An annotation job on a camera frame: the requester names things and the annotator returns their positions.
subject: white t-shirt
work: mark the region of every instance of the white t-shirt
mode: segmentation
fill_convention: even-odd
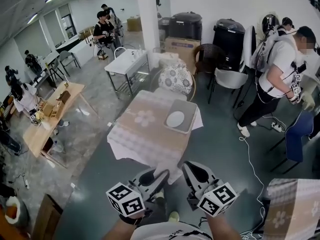
[[[35,104],[38,103],[38,97],[36,96],[37,89],[28,83],[25,85],[27,86],[28,90],[25,89],[23,84],[21,85],[23,90],[22,99],[20,101],[13,99],[16,110],[19,112],[23,111],[24,109],[29,112],[35,109]]]
[[[212,240],[206,232],[181,222],[163,222],[137,228],[131,240]]]
[[[283,72],[283,74],[281,75],[281,79],[284,79],[283,82],[288,87],[291,85],[295,76],[295,73],[293,73],[295,69],[291,66],[291,63],[296,60],[298,52],[296,41],[292,34],[283,35],[279,37],[278,40],[279,41],[274,44],[273,48],[270,51],[267,63],[268,69],[259,79],[259,84],[265,92],[268,92],[269,89],[273,87],[273,85],[267,80],[267,74],[273,64]],[[274,87],[267,94],[275,98],[281,98],[285,93]]]

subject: wrist band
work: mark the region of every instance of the wrist band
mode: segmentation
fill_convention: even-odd
[[[119,214],[120,219],[127,224],[138,226],[140,222],[143,220],[144,217],[141,218],[130,218],[130,217],[125,217],[122,214]]]

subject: human hand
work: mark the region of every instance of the human hand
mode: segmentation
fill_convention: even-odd
[[[290,100],[295,96],[294,92],[291,90],[286,94],[286,97]]]

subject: black pants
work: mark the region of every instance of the black pants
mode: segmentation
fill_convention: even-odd
[[[253,103],[247,108],[247,110],[243,113],[241,118],[239,119],[239,125],[241,127],[248,126],[252,122],[258,120],[264,115],[270,114],[276,110],[277,105],[280,101],[280,98],[275,98],[267,94],[260,85],[257,86],[258,93],[260,98],[263,100],[263,103],[258,93],[256,94]]]
[[[313,119],[313,132],[310,134],[310,139],[316,136],[320,132],[320,113]]]

